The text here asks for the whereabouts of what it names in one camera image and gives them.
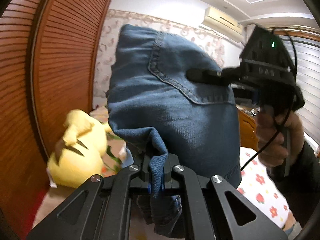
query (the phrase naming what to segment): wall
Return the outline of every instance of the wall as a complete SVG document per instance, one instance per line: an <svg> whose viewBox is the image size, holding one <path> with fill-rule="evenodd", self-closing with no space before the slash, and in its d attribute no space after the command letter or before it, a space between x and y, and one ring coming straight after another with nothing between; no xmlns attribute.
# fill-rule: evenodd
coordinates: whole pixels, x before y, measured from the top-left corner
<svg viewBox="0 0 320 240"><path fill-rule="evenodd" d="M132 11L151 15L170 21L199 28L204 18L204 11L209 5L200 0L111 0L110 9ZM227 40L225 45L224 66L239 64L242 49Z"/></svg>

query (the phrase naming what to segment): yellow plush toy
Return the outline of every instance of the yellow plush toy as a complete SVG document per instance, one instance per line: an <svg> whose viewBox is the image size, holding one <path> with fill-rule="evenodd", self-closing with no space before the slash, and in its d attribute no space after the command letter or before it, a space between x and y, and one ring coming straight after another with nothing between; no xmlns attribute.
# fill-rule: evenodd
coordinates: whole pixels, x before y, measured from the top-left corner
<svg viewBox="0 0 320 240"><path fill-rule="evenodd" d="M106 132L111 129L81 110L68 113L66 131L56 144L47 170L56 184L77 188L104 166L102 156L107 148Z"/></svg>

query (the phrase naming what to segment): white tag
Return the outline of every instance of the white tag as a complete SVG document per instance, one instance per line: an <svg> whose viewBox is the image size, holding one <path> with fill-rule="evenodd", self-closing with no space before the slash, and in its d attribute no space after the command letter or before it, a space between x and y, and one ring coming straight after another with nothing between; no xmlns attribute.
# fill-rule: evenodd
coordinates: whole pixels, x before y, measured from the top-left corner
<svg viewBox="0 0 320 240"><path fill-rule="evenodd" d="M50 174L49 169L46 168L45 170L47 171L47 174L48 174L48 177L49 177L49 182L50 182L49 185L50 185L50 187L52 187L52 188L58 188L57 184L54 182L54 180L53 180L53 178L52 178L52 176L51 176L51 174Z"/></svg>

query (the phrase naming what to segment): air conditioner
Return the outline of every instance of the air conditioner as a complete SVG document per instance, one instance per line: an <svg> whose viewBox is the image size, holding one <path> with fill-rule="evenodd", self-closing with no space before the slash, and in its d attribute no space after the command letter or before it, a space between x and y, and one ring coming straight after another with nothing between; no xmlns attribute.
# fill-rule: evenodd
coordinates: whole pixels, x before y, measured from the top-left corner
<svg viewBox="0 0 320 240"><path fill-rule="evenodd" d="M229 37L230 39L233 39L236 42L241 42L244 39L242 36L243 26L231 16L216 8L208 7L205 10L202 24Z"/></svg>

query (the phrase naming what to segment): stitching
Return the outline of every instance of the stitching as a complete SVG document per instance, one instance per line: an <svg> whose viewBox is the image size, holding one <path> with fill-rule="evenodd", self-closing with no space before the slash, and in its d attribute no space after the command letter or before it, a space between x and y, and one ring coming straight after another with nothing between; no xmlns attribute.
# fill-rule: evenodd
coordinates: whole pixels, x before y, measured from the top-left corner
<svg viewBox="0 0 320 240"><path fill-rule="evenodd" d="M179 82L177 82L176 80L173 80L171 78L169 78L168 76L166 76L163 72L161 72L158 67L157 64L159 62L159 57L160 57L160 51L161 51L161 41L164 39L164 36L168 34L171 36L176 36L179 37L176 34L172 34L172 33L164 33L164 32L158 32L158 34L156 35L156 38L154 40L153 46L152 46L152 52L151 52L151 57L150 57L150 61L149 61L149 65L148 65L148 70L155 75L156 77L158 77L161 81L166 82L170 85L172 85L173 87L177 88L179 91L181 91L190 101L192 101L195 104L219 104L221 102L213 102L208 100L207 102L204 102L203 99L199 98L197 95L193 94L188 88L186 88L185 86L183 86L182 84L180 84ZM227 100L223 100L225 101L224 103L231 103L228 99Z"/></svg>

